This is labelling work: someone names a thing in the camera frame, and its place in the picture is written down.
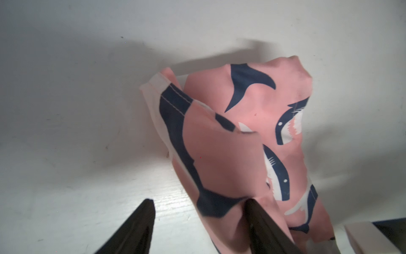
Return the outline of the pink patterned garment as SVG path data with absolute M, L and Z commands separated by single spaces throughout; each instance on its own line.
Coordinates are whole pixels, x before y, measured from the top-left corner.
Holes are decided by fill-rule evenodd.
M 297 56 L 227 64 L 140 88 L 173 168 L 220 254 L 249 254 L 244 203 L 256 200 L 304 254 L 337 254 L 305 165 L 312 78 Z

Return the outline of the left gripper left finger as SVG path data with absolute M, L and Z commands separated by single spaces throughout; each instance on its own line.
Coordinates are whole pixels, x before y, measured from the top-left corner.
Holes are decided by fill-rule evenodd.
M 148 254 L 155 221 L 155 206 L 145 199 L 96 254 Z

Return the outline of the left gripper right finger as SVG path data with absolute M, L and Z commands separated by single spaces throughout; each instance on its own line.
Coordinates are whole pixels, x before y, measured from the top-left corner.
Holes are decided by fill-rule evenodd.
M 253 254 L 300 254 L 300 249 L 279 228 L 254 199 L 245 202 L 244 213 L 249 226 Z

